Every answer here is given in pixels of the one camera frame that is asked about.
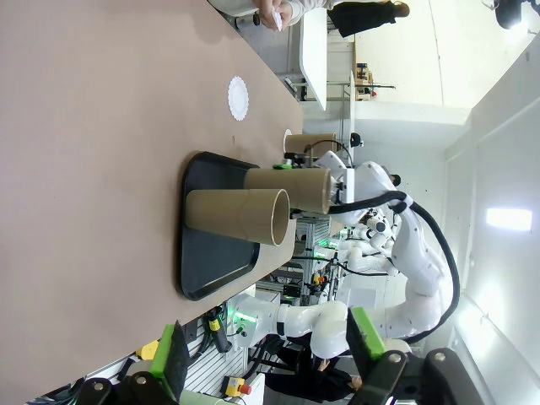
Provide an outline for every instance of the brown table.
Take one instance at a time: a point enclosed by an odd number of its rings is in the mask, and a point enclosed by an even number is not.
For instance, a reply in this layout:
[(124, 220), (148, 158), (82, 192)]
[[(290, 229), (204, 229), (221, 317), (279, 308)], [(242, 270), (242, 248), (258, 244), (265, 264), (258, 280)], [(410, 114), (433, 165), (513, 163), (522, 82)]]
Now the brown table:
[[(247, 84), (237, 122), (230, 80)], [(0, 7), (0, 403), (17, 404), (156, 339), (286, 262), (205, 300), (171, 282), (178, 179), (193, 151), (259, 165), (302, 111), (204, 0)]]

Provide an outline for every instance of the black tray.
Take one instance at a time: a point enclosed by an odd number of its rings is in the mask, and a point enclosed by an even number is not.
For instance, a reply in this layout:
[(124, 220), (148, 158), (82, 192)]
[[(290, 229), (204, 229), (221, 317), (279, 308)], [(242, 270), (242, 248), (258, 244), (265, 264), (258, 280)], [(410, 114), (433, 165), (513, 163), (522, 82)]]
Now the black tray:
[(260, 245), (186, 226), (186, 196), (192, 190), (244, 188), (246, 172), (258, 167), (219, 154), (201, 152), (187, 166), (181, 189), (176, 282), (189, 300), (200, 300), (250, 272)]

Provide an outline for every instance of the green light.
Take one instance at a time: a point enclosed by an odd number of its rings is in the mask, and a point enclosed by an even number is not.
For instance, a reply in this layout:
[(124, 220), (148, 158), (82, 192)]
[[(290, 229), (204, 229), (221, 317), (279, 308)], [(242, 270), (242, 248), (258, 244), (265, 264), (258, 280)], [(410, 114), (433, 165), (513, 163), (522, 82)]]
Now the green light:
[(249, 321), (253, 323), (257, 323), (257, 319), (253, 316), (242, 314), (241, 312), (236, 312), (236, 317), (240, 318), (242, 321)]

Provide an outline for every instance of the brown cup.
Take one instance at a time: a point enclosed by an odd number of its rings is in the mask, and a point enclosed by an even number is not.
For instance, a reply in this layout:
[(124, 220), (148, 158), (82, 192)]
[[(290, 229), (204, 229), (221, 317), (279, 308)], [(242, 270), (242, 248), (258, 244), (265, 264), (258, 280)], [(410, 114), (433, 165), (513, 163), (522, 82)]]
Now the brown cup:
[(289, 225), (285, 190), (194, 190), (186, 198), (186, 225), (213, 234), (279, 246)]
[[(303, 154), (307, 145), (312, 145), (319, 141), (335, 141), (335, 133), (313, 133), (307, 135), (288, 135), (285, 137), (285, 152), (294, 154)], [(313, 147), (311, 156), (320, 158), (327, 151), (335, 152), (338, 145), (334, 142), (322, 142)]]
[(328, 213), (331, 179), (329, 169), (249, 169), (244, 188), (283, 188), (292, 208)]

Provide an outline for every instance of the bolt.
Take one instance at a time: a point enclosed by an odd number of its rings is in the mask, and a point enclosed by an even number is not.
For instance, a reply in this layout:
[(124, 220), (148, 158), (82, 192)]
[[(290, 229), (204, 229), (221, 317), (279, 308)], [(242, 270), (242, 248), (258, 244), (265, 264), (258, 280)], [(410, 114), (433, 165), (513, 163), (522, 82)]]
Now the bolt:
[(390, 356), (388, 356), (388, 359), (392, 363), (399, 363), (400, 361), (402, 361), (402, 356), (400, 356), (399, 354), (396, 354), (396, 353), (392, 353)]

